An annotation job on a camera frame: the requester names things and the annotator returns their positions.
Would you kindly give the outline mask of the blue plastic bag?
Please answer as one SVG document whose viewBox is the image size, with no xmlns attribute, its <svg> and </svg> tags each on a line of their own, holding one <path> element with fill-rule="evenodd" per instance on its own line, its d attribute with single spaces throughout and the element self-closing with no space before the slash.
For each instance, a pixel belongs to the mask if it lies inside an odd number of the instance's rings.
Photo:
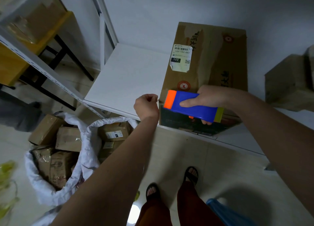
<svg viewBox="0 0 314 226">
<path fill-rule="evenodd" d="M 257 226 L 250 218 L 237 213 L 214 198 L 208 199 L 206 205 L 221 219 L 225 226 Z"/>
</svg>

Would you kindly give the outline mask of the plain brown cardboard box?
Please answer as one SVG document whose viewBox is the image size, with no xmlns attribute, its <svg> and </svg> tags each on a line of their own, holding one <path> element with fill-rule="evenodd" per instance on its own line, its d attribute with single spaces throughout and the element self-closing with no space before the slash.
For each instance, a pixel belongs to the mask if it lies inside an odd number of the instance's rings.
<svg viewBox="0 0 314 226">
<path fill-rule="evenodd" d="M 291 54 L 265 74 L 265 102 L 276 108 L 314 113 L 314 45 Z"/>
</svg>

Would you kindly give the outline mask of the black right sandal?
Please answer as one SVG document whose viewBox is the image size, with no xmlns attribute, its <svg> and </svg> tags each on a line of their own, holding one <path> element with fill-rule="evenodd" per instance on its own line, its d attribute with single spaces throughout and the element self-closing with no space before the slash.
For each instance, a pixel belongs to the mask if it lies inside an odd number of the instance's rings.
<svg viewBox="0 0 314 226">
<path fill-rule="evenodd" d="M 195 187 L 198 182 L 198 177 L 198 170 L 194 166 L 189 166 L 185 171 L 183 183 L 190 182 Z"/>
</svg>

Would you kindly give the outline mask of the blue and orange handheld scanner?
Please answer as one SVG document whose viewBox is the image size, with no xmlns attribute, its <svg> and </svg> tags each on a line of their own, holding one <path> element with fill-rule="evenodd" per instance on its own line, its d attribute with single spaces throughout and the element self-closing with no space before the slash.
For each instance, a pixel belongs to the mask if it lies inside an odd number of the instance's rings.
<svg viewBox="0 0 314 226">
<path fill-rule="evenodd" d="M 166 100 L 163 108 L 168 109 L 174 113 L 180 113 L 189 116 L 189 118 L 199 118 L 207 122 L 218 122 L 222 120 L 224 112 L 220 107 L 208 107 L 197 105 L 193 107 L 182 107 L 180 103 L 188 99 L 194 99 L 198 93 L 191 93 L 179 90 L 168 90 Z"/>
</svg>

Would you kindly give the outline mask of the person's left hand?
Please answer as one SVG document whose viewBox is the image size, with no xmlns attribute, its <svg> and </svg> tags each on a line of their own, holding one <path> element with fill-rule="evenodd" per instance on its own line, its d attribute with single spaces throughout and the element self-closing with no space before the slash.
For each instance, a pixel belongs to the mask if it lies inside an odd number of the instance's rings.
<svg viewBox="0 0 314 226">
<path fill-rule="evenodd" d="M 159 109 L 157 103 L 143 103 L 142 96 L 138 97 L 134 104 L 134 110 L 140 121 L 145 119 L 159 120 Z"/>
</svg>

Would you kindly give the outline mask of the black sandal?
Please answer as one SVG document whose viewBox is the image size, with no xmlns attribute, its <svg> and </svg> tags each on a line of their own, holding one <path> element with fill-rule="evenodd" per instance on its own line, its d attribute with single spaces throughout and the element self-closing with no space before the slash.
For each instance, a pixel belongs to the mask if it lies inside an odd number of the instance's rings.
<svg viewBox="0 0 314 226">
<path fill-rule="evenodd" d="M 146 189 L 146 201 L 149 202 L 150 200 L 161 200 L 160 190 L 156 183 L 151 183 L 148 185 Z"/>
<path fill-rule="evenodd" d="M 194 166 L 189 166 L 185 171 L 183 183 L 190 182 L 195 187 L 198 182 L 198 177 L 198 170 Z"/>
</svg>

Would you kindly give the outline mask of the white shipping label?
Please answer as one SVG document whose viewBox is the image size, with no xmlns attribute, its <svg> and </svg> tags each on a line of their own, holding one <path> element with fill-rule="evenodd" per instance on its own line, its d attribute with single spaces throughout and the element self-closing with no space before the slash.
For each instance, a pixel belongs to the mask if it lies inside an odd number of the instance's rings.
<svg viewBox="0 0 314 226">
<path fill-rule="evenodd" d="M 174 44 L 169 65 L 173 71 L 187 73 L 190 69 L 193 48 L 187 45 Z"/>
</svg>

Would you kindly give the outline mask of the person's right forearm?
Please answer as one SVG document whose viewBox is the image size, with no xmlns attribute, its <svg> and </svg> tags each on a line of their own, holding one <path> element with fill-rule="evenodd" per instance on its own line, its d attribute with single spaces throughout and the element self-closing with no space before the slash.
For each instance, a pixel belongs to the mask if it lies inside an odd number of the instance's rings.
<svg viewBox="0 0 314 226">
<path fill-rule="evenodd" d="M 226 107 L 241 118 L 278 175 L 314 217 L 314 130 L 248 92 L 232 89 Z"/>
</svg>

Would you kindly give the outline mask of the person's leg red trousers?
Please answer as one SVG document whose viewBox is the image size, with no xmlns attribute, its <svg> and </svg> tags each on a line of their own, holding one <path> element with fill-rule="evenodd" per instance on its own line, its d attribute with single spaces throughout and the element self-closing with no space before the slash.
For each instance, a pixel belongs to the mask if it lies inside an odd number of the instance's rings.
<svg viewBox="0 0 314 226">
<path fill-rule="evenodd" d="M 177 209 L 181 226 L 225 226 L 190 181 L 185 181 L 177 193 Z"/>
<path fill-rule="evenodd" d="M 170 210 L 161 198 L 149 199 L 142 206 L 135 226 L 172 226 Z"/>
</svg>

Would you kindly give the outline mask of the taped cardboard box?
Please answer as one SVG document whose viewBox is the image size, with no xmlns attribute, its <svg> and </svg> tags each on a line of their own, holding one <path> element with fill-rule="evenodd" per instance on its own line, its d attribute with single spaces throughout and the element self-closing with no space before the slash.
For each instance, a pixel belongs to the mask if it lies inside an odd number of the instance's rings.
<svg viewBox="0 0 314 226">
<path fill-rule="evenodd" d="M 5 28 L 22 41 L 38 43 L 65 14 L 62 2 L 52 0 L 48 5 L 37 5 L 27 14 L 15 15 Z"/>
</svg>

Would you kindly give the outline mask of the pile of cardboard parcels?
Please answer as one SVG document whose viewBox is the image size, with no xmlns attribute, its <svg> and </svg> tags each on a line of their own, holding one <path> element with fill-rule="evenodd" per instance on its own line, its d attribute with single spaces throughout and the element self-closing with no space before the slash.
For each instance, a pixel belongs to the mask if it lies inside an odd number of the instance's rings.
<svg viewBox="0 0 314 226">
<path fill-rule="evenodd" d="M 100 164 L 116 150 L 131 134 L 133 124 L 130 121 L 109 119 L 109 124 L 96 126 L 97 138 L 101 148 L 97 152 Z M 79 153 L 83 149 L 83 137 L 76 125 L 70 125 L 64 120 L 48 116 L 32 133 L 34 141 L 47 143 L 35 146 L 30 151 L 31 163 L 35 165 L 35 175 L 39 175 L 44 183 L 48 183 L 52 192 L 66 186 L 78 165 Z"/>
</svg>

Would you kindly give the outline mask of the white metal shelf rack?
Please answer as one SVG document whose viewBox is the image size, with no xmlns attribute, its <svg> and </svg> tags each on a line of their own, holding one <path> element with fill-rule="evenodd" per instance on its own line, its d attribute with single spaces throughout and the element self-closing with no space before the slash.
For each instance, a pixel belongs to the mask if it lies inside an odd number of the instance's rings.
<svg viewBox="0 0 314 226">
<path fill-rule="evenodd" d="M 160 94 L 178 22 L 246 30 L 248 88 L 264 99 L 264 75 L 290 54 L 314 44 L 314 0 L 103 0 L 117 38 L 105 41 L 100 67 L 100 18 L 93 0 L 62 0 L 74 12 L 100 78 L 88 104 L 136 117 L 135 99 Z"/>
</svg>

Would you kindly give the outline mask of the black left sandal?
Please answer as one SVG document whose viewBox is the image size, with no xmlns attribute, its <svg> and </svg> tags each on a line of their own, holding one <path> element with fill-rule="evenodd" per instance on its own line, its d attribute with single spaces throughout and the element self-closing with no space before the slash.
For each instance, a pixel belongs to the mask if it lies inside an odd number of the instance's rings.
<svg viewBox="0 0 314 226">
<path fill-rule="evenodd" d="M 156 183 L 151 183 L 148 185 L 146 189 L 146 201 L 149 202 L 150 200 L 161 200 L 160 190 Z"/>
</svg>

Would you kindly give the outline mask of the person's right hand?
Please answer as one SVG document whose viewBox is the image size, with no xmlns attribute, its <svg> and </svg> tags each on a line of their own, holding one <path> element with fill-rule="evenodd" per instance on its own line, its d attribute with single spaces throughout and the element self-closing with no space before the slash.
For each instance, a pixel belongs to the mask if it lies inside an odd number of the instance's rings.
<svg viewBox="0 0 314 226">
<path fill-rule="evenodd" d="M 201 86 L 198 94 L 196 98 L 202 99 L 204 106 L 221 107 L 228 111 L 234 111 L 243 97 L 240 90 L 213 85 Z"/>
</svg>

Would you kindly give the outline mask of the yellow-green plastic bag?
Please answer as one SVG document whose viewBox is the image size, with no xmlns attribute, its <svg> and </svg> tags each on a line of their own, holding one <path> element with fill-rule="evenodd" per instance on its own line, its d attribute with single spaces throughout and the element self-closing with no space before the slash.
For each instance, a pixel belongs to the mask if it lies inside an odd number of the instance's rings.
<svg viewBox="0 0 314 226">
<path fill-rule="evenodd" d="M 19 202 L 18 186 L 12 179 L 17 163 L 9 160 L 0 164 L 0 220 L 2 220 Z"/>
</svg>

